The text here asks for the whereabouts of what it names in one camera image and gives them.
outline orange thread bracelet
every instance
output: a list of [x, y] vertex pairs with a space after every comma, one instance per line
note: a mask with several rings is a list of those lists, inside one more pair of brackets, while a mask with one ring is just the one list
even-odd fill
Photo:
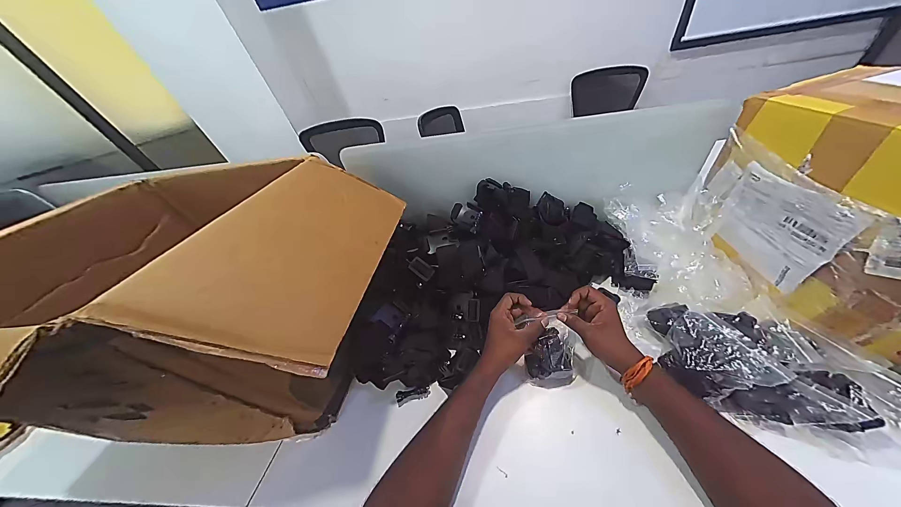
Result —
[[623, 376], [620, 377], [620, 383], [623, 385], [626, 392], [631, 393], [632, 389], [635, 389], [638, 384], [642, 383], [653, 369], [654, 358], [646, 355], [641, 359], [641, 361], [639, 361], [638, 363], [633, 365], [633, 367], [629, 368], [625, 371], [625, 373], [623, 373]]

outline hand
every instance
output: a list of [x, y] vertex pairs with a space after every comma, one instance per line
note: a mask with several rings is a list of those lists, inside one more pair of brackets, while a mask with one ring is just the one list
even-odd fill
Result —
[[588, 350], [622, 374], [638, 363], [639, 352], [625, 335], [616, 304], [590, 285], [572, 293], [561, 310], [577, 310], [578, 315], [557, 314], [557, 318], [576, 331]]
[[491, 310], [485, 349], [479, 360], [481, 364], [501, 374], [529, 351], [548, 321], [546, 318], [534, 320], [528, 326], [517, 329], [513, 324], [514, 319], [523, 314], [539, 317], [542, 311], [533, 307], [532, 302], [522, 294], [510, 292], [501, 298], [495, 309]]

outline mesh chair back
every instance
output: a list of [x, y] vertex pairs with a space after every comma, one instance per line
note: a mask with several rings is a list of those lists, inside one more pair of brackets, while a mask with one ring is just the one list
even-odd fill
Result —
[[590, 70], [572, 79], [572, 115], [591, 116], [634, 109], [648, 70], [622, 65]]
[[436, 107], [426, 111], [416, 123], [420, 137], [465, 132], [460, 110], [455, 106]]
[[298, 136], [300, 143], [308, 152], [321, 153], [327, 161], [338, 167], [344, 167], [341, 165], [340, 157], [342, 149], [385, 142], [382, 124], [367, 118], [350, 118], [313, 125]]
[[0, 229], [17, 224], [54, 206], [28, 190], [0, 190]]

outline pile of black parts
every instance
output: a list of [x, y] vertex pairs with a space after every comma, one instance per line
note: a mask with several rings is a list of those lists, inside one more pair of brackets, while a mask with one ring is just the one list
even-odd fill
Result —
[[584, 202], [570, 209], [545, 192], [531, 206], [529, 190], [491, 179], [473, 200], [448, 217], [398, 224], [348, 330], [357, 379], [379, 389], [401, 381], [411, 390], [398, 401], [436, 381], [448, 390], [462, 383], [506, 292], [558, 309], [597, 277], [653, 286], [625, 274], [629, 241]]
[[799, 360], [777, 323], [685, 305], [652, 309], [647, 317], [673, 345], [658, 364], [720, 411], [849, 433], [886, 424], [858, 383]]

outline cardboard box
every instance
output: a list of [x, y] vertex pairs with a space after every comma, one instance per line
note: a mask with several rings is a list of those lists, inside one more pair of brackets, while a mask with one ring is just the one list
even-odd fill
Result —
[[744, 102], [737, 126], [829, 189], [901, 215], [901, 87], [867, 81], [898, 70], [856, 67]]
[[896, 220], [801, 174], [747, 133], [727, 140], [693, 211], [791, 320], [901, 364], [901, 280], [867, 272]]
[[316, 157], [136, 181], [0, 232], [0, 420], [115, 440], [316, 431], [405, 204]]

